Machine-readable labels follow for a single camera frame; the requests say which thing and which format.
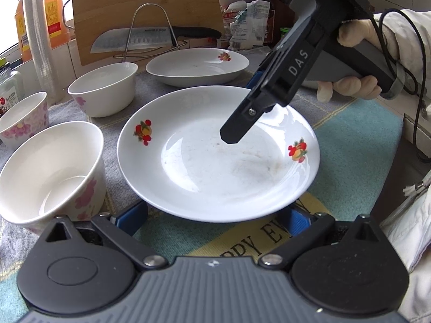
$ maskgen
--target orange bottle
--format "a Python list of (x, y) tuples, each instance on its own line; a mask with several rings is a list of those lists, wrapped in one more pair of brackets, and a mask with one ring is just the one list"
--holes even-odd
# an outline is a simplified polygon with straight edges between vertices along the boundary
[[(55, 48), (70, 41), (70, 32), (64, 26), (62, 18), (63, 0), (45, 0), (45, 14), (50, 36), (51, 48)], [(32, 59), (29, 39), (25, 29), (24, 8), (22, 0), (18, 0), (15, 14), (16, 30), (18, 32), (19, 49), (23, 62)]]

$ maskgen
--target food packet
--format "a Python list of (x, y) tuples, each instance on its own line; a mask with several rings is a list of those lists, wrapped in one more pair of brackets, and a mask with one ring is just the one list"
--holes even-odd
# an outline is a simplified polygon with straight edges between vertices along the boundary
[(231, 23), (230, 50), (247, 50), (263, 45), (269, 8), (269, 1), (247, 3), (246, 10), (239, 12)]
[(217, 39), (218, 48), (228, 48), (229, 40), (232, 37), (231, 23), (235, 20), (238, 12), (247, 8), (247, 2), (241, 0), (231, 3), (228, 7), (221, 7), (221, 17), (223, 19), (223, 26), (225, 27), (225, 34)]

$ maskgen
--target person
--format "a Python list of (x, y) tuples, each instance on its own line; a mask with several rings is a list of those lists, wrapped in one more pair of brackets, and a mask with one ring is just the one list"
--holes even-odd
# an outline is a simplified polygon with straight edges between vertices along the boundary
[[(431, 69), (431, 11), (402, 10), (417, 27), (425, 45), (427, 69)], [(374, 16), (379, 21), (380, 14)], [(422, 52), (417, 34), (409, 22), (399, 13), (389, 13), (384, 19), (383, 35), (389, 53), (409, 69), (419, 83), (422, 82)], [(338, 31), (338, 42), (354, 47), (368, 40), (381, 50), (376, 31), (370, 20), (352, 20), (344, 23)], [(431, 79), (431, 70), (427, 72)], [(344, 96), (374, 99), (381, 93), (377, 79), (368, 75), (362, 79), (346, 77), (335, 83), (319, 81), (317, 98), (328, 102), (333, 91)], [(431, 171), (419, 188), (405, 189), (406, 201), (382, 224), (389, 241), (399, 254), (409, 272), (409, 288), (399, 312), (414, 323), (431, 321)]]
[[(415, 12), (402, 10), (415, 24), (425, 45), (427, 65), (431, 59), (431, 11)], [(380, 13), (374, 15), (377, 24)], [(383, 37), (387, 43), (389, 53), (405, 68), (410, 70), (422, 82), (422, 52), (419, 39), (409, 22), (398, 13), (388, 13), (383, 21)], [(362, 40), (369, 41), (381, 50), (381, 45), (371, 20), (352, 20), (341, 25), (338, 31), (338, 42), (346, 47), (354, 47)], [(361, 79), (353, 76), (346, 77), (335, 83), (318, 81), (317, 99), (328, 102), (336, 91), (344, 96), (360, 99), (375, 99), (381, 93), (377, 79), (368, 75)]]

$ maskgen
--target bowl rim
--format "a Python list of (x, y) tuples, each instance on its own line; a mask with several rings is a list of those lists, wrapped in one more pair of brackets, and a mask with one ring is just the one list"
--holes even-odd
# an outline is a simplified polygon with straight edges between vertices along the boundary
[[(129, 179), (126, 177), (126, 175), (124, 174), (124, 170), (123, 170), (123, 167), (121, 166), (121, 163), (120, 163), (120, 158), (119, 158), (119, 143), (120, 143), (120, 139), (122, 138), (122, 135), (123, 135), (123, 132), (125, 132), (125, 130), (126, 130), (126, 126), (128, 125), (128, 123), (137, 115), (137, 113), (138, 112), (140, 112), (141, 110), (143, 110), (146, 106), (148, 106), (150, 103), (153, 103), (153, 102), (155, 102), (155, 101), (158, 101), (158, 100), (160, 100), (162, 97), (165, 97), (165, 96), (169, 96), (169, 95), (171, 95), (171, 94), (173, 94), (173, 93), (178, 93), (178, 92), (186, 92), (186, 91), (199, 91), (201, 88), (207, 88), (207, 87), (211, 87), (211, 88), (213, 88), (213, 87), (228, 87), (228, 88), (234, 88), (234, 89), (241, 89), (241, 90), (247, 90), (248, 92), (250, 92), (251, 90), (250, 89), (247, 89), (247, 88), (244, 88), (244, 87), (240, 87), (240, 86), (229, 86), (229, 85), (204, 85), (204, 86), (195, 86), (195, 87), (188, 87), (188, 88), (185, 88), (185, 89), (180, 89), (180, 90), (177, 90), (177, 91), (174, 91), (174, 92), (169, 92), (169, 93), (167, 93), (167, 94), (164, 94), (163, 96), (160, 96), (160, 97), (157, 97), (156, 99), (154, 99), (154, 100), (152, 100), (152, 101), (150, 101), (150, 102), (148, 102), (147, 104), (145, 104), (144, 106), (142, 106), (141, 108), (139, 108), (136, 112), (134, 112), (134, 114), (127, 120), (127, 122), (124, 124), (124, 126), (123, 126), (123, 128), (121, 129), (121, 132), (120, 132), (120, 135), (119, 135), (119, 137), (118, 137), (118, 140), (117, 140), (117, 162), (118, 162), (118, 165), (119, 165), (119, 168), (120, 168), (120, 171), (121, 171), (121, 174), (122, 174), (122, 176), (123, 176), (123, 178), (124, 178), (124, 180), (126, 181), (126, 183), (127, 183), (127, 185), (142, 199), (142, 200), (145, 200), (145, 202), (147, 202), (148, 204), (150, 204), (151, 206), (153, 206), (153, 207), (155, 207), (156, 209), (158, 209), (158, 210), (161, 210), (161, 211), (163, 211), (163, 212), (165, 212), (165, 213), (168, 213), (168, 214), (170, 214), (170, 215), (173, 215), (173, 216), (176, 216), (176, 217), (180, 217), (180, 218), (182, 218), (182, 219), (185, 219), (185, 220), (192, 220), (192, 221), (198, 221), (198, 222), (207, 222), (207, 223), (233, 223), (233, 222), (244, 222), (244, 221), (249, 221), (249, 220), (255, 220), (255, 219), (258, 219), (258, 218), (261, 218), (261, 217), (265, 217), (265, 216), (268, 216), (268, 215), (270, 215), (271, 213), (274, 213), (274, 212), (277, 212), (277, 211), (280, 211), (282, 208), (284, 208), (285, 206), (286, 206), (286, 203), (285, 202), (279, 202), (279, 203), (277, 203), (277, 204), (274, 204), (274, 206), (273, 206), (273, 208), (271, 209), (271, 212), (270, 213), (268, 213), (268, 212), (266, 212), (265, 210), (261, 210), (259, 213), (255, 213), (252, 217), (249, 217), (249, 216), (245, 216), (245, 217), (236, 217), (236, 219), (233, 219), (233, 218), (228, 218), (228, 217), (225, 217), (225, 218), (223, 218), (223, 217), (221, 217), (221, 218), (218, 218), (218, 219), (212, 219), (212, 220), (208, 220), (208, 219), (205, 219), (205, 218), (202, 218), (202, 217), (190, 217), (190, 216), (184, 216), (184, 214), (181, 214), (181, 213), (178, 213), (178, 212), (176, 212), (176, 211), (172, 211), (172, 210), (170, 210), (170, 209), (168, 209), (168, 208), (166, 208), (165, 206), (162, 206), (162, 205), (160, 205), (160, 204), (158, 204), (158, 203), (156, 203), (156, 202), (154, 202), (153, 200), (150, 200), (149, 198), (147, 198), (147, 197), (145, 197), (144, 196), (144, 194), (143, 193), (141, 193), (139, 190), (137, 190), (136, 188), (135, 188), (135, 186), (133, 186), (132, 185), (132, 183), (129, 181)], [(316, 136), (316, 134), (315, 134), (315, 131), (314, 131), (314, 129), (313, 129), (313, 127), (310, 125), (310, 123), (295, 109), (295, 108), (293, 108), (292, 106), (290, 106), (290, 105), (287, 105), (286, 107), (284, 107), (284, 108), (286, 108), (287, 110), (289, 110), (289, 111), (292, 111), (293, 113), (296, 113), (296, 114), (298, 114), (300, 117), (302, 117), (304, 120), (305, 120), (305, 126), (306, 127), (308, 127), (309, 129), (311, 129), (311, 132), (312, 132), (312, 134), (313, 134), (313, 136), (314, 136), (314, 138), (315, 138), (315, 140), (316, 140), (316, 143), (317, 143), (317, 155), (318, 155), (318, 163), (317, 163), (317, 168), (316, 168), (316, 170), (315, 170), (315, 172), (314, 173), (312, 173), (312, 174), (310, 174), (310, 178), (309, 178), (309, 183), (307, 184), (307, 188), (305, 189), (305, 192), (310, 188), (310, 186), (311, 186), (311, 184), (314, 182), (314, 180), (316, 179), (316, 176), (317, 176), (317, 173), (318, 173), (318, 171), (319, 171), (319, 168), (320, 168), (320, 162), (321, 162), (321, 159), (322, 159), (322, 156), (321, 156), (321, 152), (320, 152), (320, 145), (319, 145), (319, 142), (318, 142), (318, 139), (317, 139), (317, 136)], [(295, 201), (295, 200), (297, 200), (302, 194), (303, 194), (304, 192), (298, 192), (298, 191), (296, 191), (294, 194), (293, 194), (293, 201)]]
[[(118, 64), (132, 64), (132, 66), (135, 68), (135, 70), (131, 74), (129, 74), (128, 76), (122, 78), (121, 80), (115, 81), (115, 83), (112, 83), (112, 84), (100, 87), (98, 89), (94, 89), (94, 90), (90, 90), (90, 91), (84, 91), (84, 92), (70, 92), (70, 89), (72, 88), (72, 86), (74, 86), (74, 84), (77, 83), (77, 81), (80, 80), (80, 79), (82, 79), (84, 76), (87, 76), (87, 75), (89, 75), (91, 73), (98, 72), (98, 71), (100, 71), (100, 69), (103, 69), (103, 68), (109, 68), (109, 67), (113, 68), (115, 66), (118, 66)], [(100, 91), (100, 90), (106, 89), (107, 87), (110, 87), (112, 85), (116, 85), (116, 84), (120, 83), (121, 81), (124, 81), (124, 80), (128, 79), (131, 76), (135, 76), (136, 73), (137, 73), (138, 68), (139, 68), (139, 66), (136, 63), (132, 63), (132, 62), (112, 63), (112, 64), (101, 66), (99, 68), (93, 69), (92, 71), (89, 71), (88, 73), (85, 73), (85, 74), (81, 75), (80, 77), (78, 77), (74, 82), (72, 82), (69, 85), (69, 87), (67, 88), (67, 93), (70, 94), (73, 97), (73, 96), (81, 96), (83, 94), (92, 93), (92, 92), (96, 92), (96, 91)]]
[(147, 71), (148, 74), (151, 74), (151, 75), (154, 75), (154, 76), (165, 77), (165, 78), (183, 78), (183, 79), (188, 79), (188, 78), (203, 78), (203, 77), (209, 77), (209, 76), (220, 76), (220, 75), (237, 73), (237, 72), (243, 71), (244, 69), (246, 69), (250, 65), (250, 61), (249, 61), (249, 59), (246, 56), (242, 55), (241, 53), (232, 51), (232, 50), (225, 50), (223, 48), (195, 47), (195, 48), (184, 48), (184, 49), (180, 49), (180, 50), (176, 50), (176, 51), (172, 51), (172, 52), (183, 52), (184, 53), (184, 51), (185, 52), (195, 52), (195, 50), (216, 50), (216, 51), (222, 51), (222, 52), (229, 51), (229, 52), (232, 52), (232, 53), (236, 53), (237, 55), (240, 56), (240, 58), (246, 60), (247, 65), (244, 68), (240, 69), (240, 70), (228, 71), (226, 73), (214, 74), (214, 75), (194, 75), (194, 76), (189, 76), (189, 75), (163, 75), (163, 74), (156, 74), (156, 73), (151, 72), (150, 70), (148, 70), (148, 66), (152, 62), (155, 62), (155, 60), (157, 58), (159, 58), (159, 57), (163, 57), (163, 56), (167, 57), (170, 54), (170, 52), (168, 52), (168, 53), (164, 53), (163, 55), (154, 57), (151, 61), (149, 61), (147, 63), (147, 65), (145, 66), (145, 70)]
[(48, 127), (47, 129), (45, 129), (45, 130), (42, 130), (41, 132), (39, 132), (39, 133), (37, 133), (36, 135), (34, 135), (33, 137), (31, 137), (31, 138), (29, 138), (27, 141), (25, 141), (20, 147), (18, 147), (18, 149), (16, 150), (16, 151), (14, 151), (14, 153), (10, 156), (10, 158), (7, 160), (7, 162), (5, 163), (5, 165), (3, 166), (3, 168), (2, 168), (2, 170), (1, 170), (1, 172), (0, 172), (0, 181), (1, 181), (1, 177), (2, 177), (2, 175), (3, 175), (3, 172), (4, 172), (4, 168), (7, 166), (7, 164), (9, 163), (9, 161), (14, 157), (14, 155), (22, 148), (22, 147), (24, 147), (26, 144), (28, 144), (28, 142), (30, 142), (33, 138), (35, 138), (35, 137), (37, 137), (37, 136), (39, 136), (39, 135), (42, 135), (42, 134), (44, 134), (44, 132), (47, 132), (47, 131), (49, 131), (50, 129), (52, 129), (53, 127), (59, 127), (59, 126), (62, 126), (62, 125), (70, 125), (70, 124), (76, 124), (76, 123), (79, 123), (79, 125), (82, 125), (82, 123), (84, 123), (84, 124), (86, 124), (86, 125), (90, 125), (90, 126), (92, 126), (92, 127), (94, 127), (94, 128), (96, 128), (96, 130), (98, 131), (98, 133), (100, 134), (100, 137), (101, 137), (101, 139), (102, 139), (102, 144), (101, 144), (101, 149), (100, 149), (100, 151), (99, 151), (99, 153), (98, 153), (98, 157), (96, 158), (96, 161), (95, 161), (95, 163), (93, 164), (93, 166), (91, 167), (91, 169), (90, 169), (90, 171), (88, 172), (88, 174), (86, 175), (86, 177), (83, 179), (83, 181), (67, 196), (67, 198), (65, 198), (64, 199), (64, 201), (62, 202), (62, 203), (60, 203), (60, 204), (58, 204), (55, 208), (53, 208), (53, 209), (51, 209), (49, 212), (47, 212), (47, 213), (44, 213), (43, 215), (39, 215), (39, 216), (37, 216), (37, 217), (34, 217), (34, 218), (32, 218), (32, 219), (27, 219), (27, 220), (25, 220), (25, 221), (22, 221), (22, 222), (16, 222), (16, 221), (9, 221), (6, 217), (4, 217), (3, 215), (1, 215), (1, 210), (2, 209), (4, 209), (3, 208), (3, 206), (0, 204), (0, 215), (1, 215), (1, 217), (3, 217), (6, 221), (8, 221), (8, 222), (10, 222), (10, 223), (12, 223), (12, 224), (15, 224), (15, 225), (19, 225), (19, 226), (25, 226), (25, 225), (30, 225), (30, 224), (32, 224), (32, 223), (35, 223), (35, 222), (38, 222), (38, 221), (40, 221), (40, 220), (42, 220), (42, 219), (44, 219), (44, 218), (46, 218), (46, 217), (51, 217), (52, 215), (55, 215), (56, 214), (56, 212), (61, 208), (61, 207), (63, 207), (63, 205), (64, 204), (66, 204), (66, 203), (68, 203), (70, 200), (71, 200), (71, 198), (72, 198), (72, 196), (75, 194), (75, 192), (79, 189), (79, 188), (81, 188), (84, 184), (86, 184), (87, 182), (88, 182), (88, 180), (89, 180), (89, 178), (90, 178), (90, 176), (93, 174), (93, 172), (94, 172), (94, 170), (96, 169), (96, 166), (97, 166), (97, 164), (100, 162), (100, 160), (101, 159), (103, 159), (103, 147), (104, 147), (104, 144), (105, 144), (105, 140), (104, 140), (104, 136), (103, 136), (103, 132), (102, 132), (102, 130), (97, 126), (97, 125), (95, 125), (95, 124), (93, 124), (93, 123), (90, 123), (90, 122), (88, 122), (88, 121), (66, 121), (65, 123), (60, 123), (60, 124), (57, 124), (57, 125), (53, 125), (53, 126), (51, 126), (51, 127)]
[[(31, 97), (36, 97), (36, 96), (38, 96), (38, 95), (40, 95), (40, 94), (43, 94), (43, 98), (40, 100), (40, 102), (39, 103), (37, 103), (37, 105), (35, 105), (34, 106), (34, 108), (32, 109), (32, 110), (30, 110), (27, 114), (25, 114), (22, 118), (20, 118), (20, 119), (18, 119), (16, 122), (14, 122), (12, 125), (10, 125), (10, 126), (8, 126), (7, 128), (5, 128), (4, 130), (0, 130), (0, 134), (2, 134), (3, 132), (5, 132), (5, 131), (7, 131), (7, 130), (9, 130), (11, 127), (13, 127), (13, 126), (15, 126), (16, 124), (18, 124), (20, 121), (22, 121), (22, 120), (24, 120), (28, 115), (30, 115), (31, 113), (33, 113), (37, 108), (39, 108), (39, 106), (46, 100), (46, 98), (47, 98), (47, 96), (48, 96), (48, 94), (46, 93), (46, 92), (44, 92), (44, 91), (41, 91), (41, 92), (36, 92), (36, 93), (33, 93), (33, 94), (31, 94), (30, 96), (28, 96), (28, 97), (26, 97), (26, 98), (24, 98), (24, 99), (22, 99), (21, 101), (19, 101), (17, 104), (15, 104), (15, 105), (18, 105), (18, 104), (22, 104), (22, 103), (24, 103), (24, 101), (26, 101), (26, 100), (28, 100), (29, 98), (31, 98)], [(3, 114), (3, 116), (5, 116), (5, 115), (7, 115), (7, 113), (13, 108), (13, 107), (11, 107), (5, 114)]]

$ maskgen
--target white bowl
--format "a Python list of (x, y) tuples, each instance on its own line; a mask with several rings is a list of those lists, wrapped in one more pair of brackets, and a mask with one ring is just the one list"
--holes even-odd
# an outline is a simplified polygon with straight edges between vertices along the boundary
[(89, 117), (108, 117), (126, 108), (135, 95), (135, 63), (115, 63), (76, 79), (67, 92)]
[(147, 72), (176, 87), (221, 85), (235, 79), (249, 65), (247, 57), (218, 48), (188, 48), (152, 59)]
[(138, 110), (117, 144), (129, 186), (160, 210), (205, 222), (251, 220), (297, 200), (320, 161), (316, 136), (297, 111), (276, 105), (238, 144), (220, 138), (221, 126), (248, 93), (231, 86), (189, 88)]
[(106, 193), (103, 134), (94, 124), (72, 121), (25, 142), (0, 173), (0, 215), (40, 233), (55, 215), (88, 220)]
[(15, 104), (0, 118), (0, 139), (13, 151), (49, 125), (47, 93), (38, 92)]

